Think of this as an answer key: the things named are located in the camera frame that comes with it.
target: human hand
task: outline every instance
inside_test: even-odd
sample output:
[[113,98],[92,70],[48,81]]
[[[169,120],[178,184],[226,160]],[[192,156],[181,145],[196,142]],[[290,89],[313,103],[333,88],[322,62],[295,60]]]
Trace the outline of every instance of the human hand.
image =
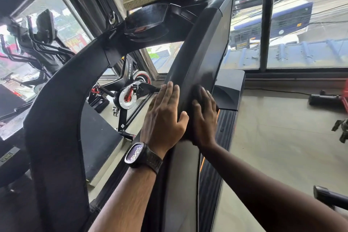
[[216,102],[209,91],[203,87],[200,89],[204,101],[204,112],[197,100],[193,101],[194,106],[194,133],[198,141],[197,146],[202,151],[206,148],[217,145],[215,142],[216,128],[218,126],[218,114]]
[[184,135],[189,116],[185,111],[177,121],[180,88],[173,82],[162,85],[158,95],[150,103],[141,129],[140,141],[162,159]]

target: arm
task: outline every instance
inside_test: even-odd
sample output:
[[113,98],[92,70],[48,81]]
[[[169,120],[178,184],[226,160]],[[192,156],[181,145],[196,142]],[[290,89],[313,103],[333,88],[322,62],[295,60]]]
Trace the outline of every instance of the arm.
[[272,179],[215,142],[216,103],[202,89],[204,114],[194,101],[198,147],[266,231],[348,231],[348,221],[317,201]]
[[[172,82],[163,85],[150,103],[141,130],[140,141],[162,159],[181,139],[189,120],[182,112],[177,122],[179,93],[179,86],[173,87]],[[129,168],[89,232],[140,231],[155,179],[155,172],[147,166]]]

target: wristwatch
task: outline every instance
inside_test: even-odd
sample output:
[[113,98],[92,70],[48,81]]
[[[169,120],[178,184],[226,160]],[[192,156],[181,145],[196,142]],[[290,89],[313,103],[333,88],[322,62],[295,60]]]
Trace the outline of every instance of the wristwatch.
[[125,163],[129,164],[131,168],[147,165],[158,174],[163,161],[144,142],[136,142],[127,152]]

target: blue bus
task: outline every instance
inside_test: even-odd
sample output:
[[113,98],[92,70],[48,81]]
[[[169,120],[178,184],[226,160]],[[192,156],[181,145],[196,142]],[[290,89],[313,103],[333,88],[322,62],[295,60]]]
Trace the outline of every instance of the blue bus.
[[[313,2],[284,0],[273,6],[270,40],[288,34],[302,34],[308,29]],[[253,48],[261,39],[262,6],[241,11],[231,20],[229,46]]]

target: exercise bike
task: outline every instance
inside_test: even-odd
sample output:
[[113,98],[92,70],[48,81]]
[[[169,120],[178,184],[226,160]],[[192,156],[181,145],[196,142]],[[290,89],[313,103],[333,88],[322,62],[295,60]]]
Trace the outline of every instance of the exercise bike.
[[136,69],[136,61],[130,55],[122,57],[121,61],[122,70],[119,78],[104,85],[96,83],[89,93],[88,103],[94,107],[102,99],[111,96],[114,103],[113,115],[119,117],[116,130],[123,137],[133,140],[134,135],[125,131],[128,127],[128,110],[136,105],[138,99],[145,99],[151,93],[157,92],[158,89],[151,85],[151,79],[147,72]]

